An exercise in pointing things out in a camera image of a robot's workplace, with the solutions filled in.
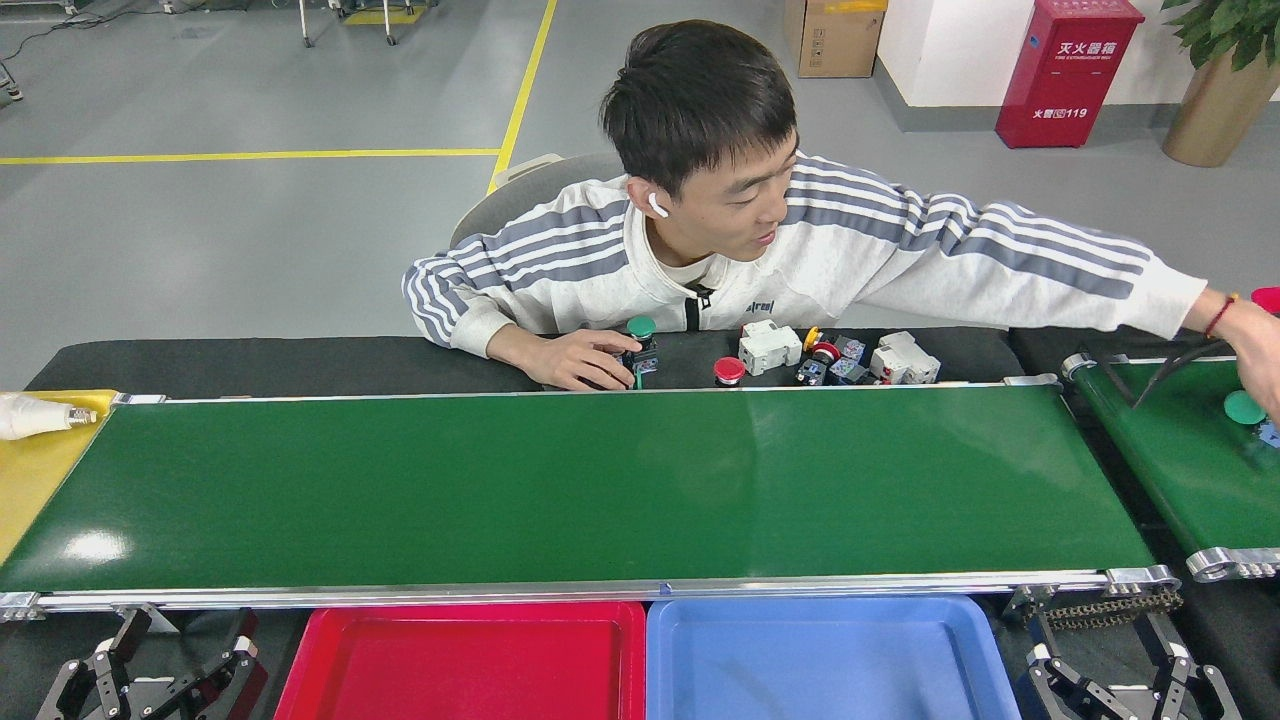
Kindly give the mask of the person's right hand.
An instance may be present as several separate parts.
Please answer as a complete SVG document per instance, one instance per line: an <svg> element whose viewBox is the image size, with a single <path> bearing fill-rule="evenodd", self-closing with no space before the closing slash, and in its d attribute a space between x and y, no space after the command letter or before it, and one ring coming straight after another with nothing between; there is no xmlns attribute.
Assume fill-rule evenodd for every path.
<svg viewBox="0 0 1280 720"><path fill-rule="evenodd" d="M540 384L590 391L630 388L635 377L614 355L640 348L636 340L614 331L580 329L545 338L507 324L488 341L485 354Z"/></svg>

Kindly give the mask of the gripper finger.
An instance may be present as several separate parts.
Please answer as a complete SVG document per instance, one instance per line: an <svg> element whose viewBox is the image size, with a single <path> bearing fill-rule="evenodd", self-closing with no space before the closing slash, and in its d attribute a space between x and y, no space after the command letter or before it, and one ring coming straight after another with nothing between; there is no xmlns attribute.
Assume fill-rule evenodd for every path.
<svg viewBox="0 0 1280 720"><path fill-rule="evenodd" d="M1025 612L1033 646L1021 676L1021 700L1033 719L1120 719L1115 696L1061 660L1053 633L1042 612Z"/></svg>
<svg viewBox="0 0 1280 720"><path fill-rule="evenodd" d="M1198 664L1181 642L1174 641L1174 634L1167 614L1149 615L1149 659L1157 670L1151 717L1184 719L1183 710L1192 702L1202 719L1240 719L1221 671Z"/></svg>
<svg viewBox="0 0 1280 720"><path fill-rule="evenodd" d="M87 659L73 659L61 665L41 703L37 719L81 719L83 707L93 694L99 707L92 719L129 719L131 706L125 697L129 678L125 664L133 659L151 618L142 609L128 609L124 624Z"/></svg>
<svg viewBox="0 0 1280 720"><path fill-rule="evenodd" d="M268 680L253 643L259 619L241 610L230 630L230 646L210 669L197 669L150 693L151 719L247 719Z"/></svg>

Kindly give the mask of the person's left hand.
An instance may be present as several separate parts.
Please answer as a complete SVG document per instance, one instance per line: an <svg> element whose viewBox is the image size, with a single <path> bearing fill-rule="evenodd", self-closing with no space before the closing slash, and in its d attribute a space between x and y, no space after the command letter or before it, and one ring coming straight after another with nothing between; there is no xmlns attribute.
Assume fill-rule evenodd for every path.
<svg viewBox="0 0 1280 720"><path fill-rule="evenodd" d="M1251 301L1235 301L1216 325L1216 333L1236 355L1243 389L1279 419L1279 319Z"/></svg>

